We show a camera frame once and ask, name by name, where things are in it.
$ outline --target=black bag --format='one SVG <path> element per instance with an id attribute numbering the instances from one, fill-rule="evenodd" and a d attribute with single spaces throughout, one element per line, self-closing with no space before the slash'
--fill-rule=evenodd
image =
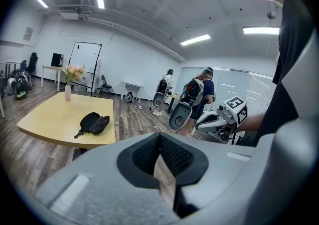
<path id="1" fill-rule="evenodd" d="M 103 132 L 109 122 L 110 116 L 100 116 L 96 112 L 91 112 L 81 120 L 81 129 L 79 130 L 79 133 L 74 136 L 74 138 L 78 138 L 80 135 L 83 135 L 84 132 L 98 135 Z"/>

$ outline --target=white robot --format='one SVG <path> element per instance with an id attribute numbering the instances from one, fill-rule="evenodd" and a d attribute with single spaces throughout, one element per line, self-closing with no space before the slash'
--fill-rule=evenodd
<path id="1" fill-rule="evenodd" d="M 171 95 L 171 89 L 173 88 L 173 69 L 169 69 L 167 74 L 159 81 L 156 88 L 156 94 L 153 99 L 153 105 L 157 108 L 162 105 L 166 95 Z"/>
<path id="2" fill-rule="evenodd" d="M 212 133 L 218 139 L 225 141 L 248 117 L 247 104 L 235 96 L 223 102 L 215 111 L 204 113 L 195 125 L 196 130 Z"/>

